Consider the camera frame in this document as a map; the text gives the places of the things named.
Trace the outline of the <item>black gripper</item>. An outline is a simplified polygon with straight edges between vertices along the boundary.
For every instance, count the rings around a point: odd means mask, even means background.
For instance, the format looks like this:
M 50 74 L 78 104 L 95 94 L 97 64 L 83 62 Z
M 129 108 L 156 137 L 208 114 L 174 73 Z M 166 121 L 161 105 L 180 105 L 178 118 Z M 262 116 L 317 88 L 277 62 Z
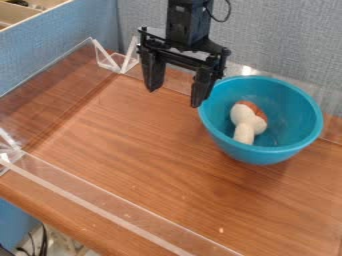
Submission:
M 208 36 L 188 45 L 166 36 L 162 29 L 141 27 L 138 53 L 146 88 L 158 90 L 165 83 L 166 65 L 173 64 L 197 70 L 192 87 L 192 106 L 198 108 L 209 98 L 214 84 L 224 76 L 226 60 L 232 51 Z

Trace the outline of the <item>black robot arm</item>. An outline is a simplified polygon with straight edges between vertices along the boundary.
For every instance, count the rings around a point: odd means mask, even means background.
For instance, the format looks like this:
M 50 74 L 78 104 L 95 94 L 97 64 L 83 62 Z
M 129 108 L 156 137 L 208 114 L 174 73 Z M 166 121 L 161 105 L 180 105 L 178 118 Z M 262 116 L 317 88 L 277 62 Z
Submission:
M 226 3 L 228 15 L 221 21 L 213 15 L 214 0 L 169 0 L 165 32 L 148 26 L 138 29 L 138 54 L 148 90 L 154 92 L 164 86 L 169 64 L 193 70 L 193 108 L 210 97 L 232 55 L 230 49 L 210 39 L 212 21 L 226 22 L 230 18 L 233 6 L 230 0 Z

